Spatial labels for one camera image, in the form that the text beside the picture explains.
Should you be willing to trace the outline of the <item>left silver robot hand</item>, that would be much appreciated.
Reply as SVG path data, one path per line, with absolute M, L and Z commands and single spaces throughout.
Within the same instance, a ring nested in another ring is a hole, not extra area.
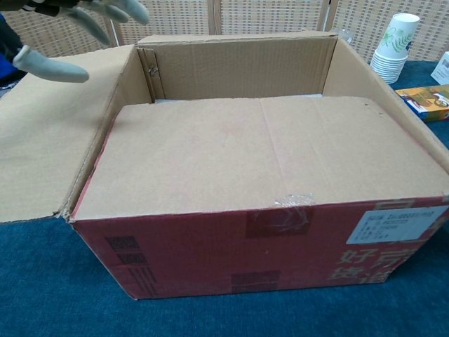
M 27 11 L 49 17 L 64 17 L 86 30 L 100 43 L 108 45 L 109 37 L 97 22 L 85 12 L 89 10 L 115 22 L 126 23 L 131 18 L 141 25 L 149 23 L 149 11 L 139 1 L 2 1 L 5 12 Z M 24 44 L 20 36 L 4 20 L 1 20 L 1 54 L 16 69 L 41 79 L 84 83 L 89 73 L 71 63 L 52 60 Z

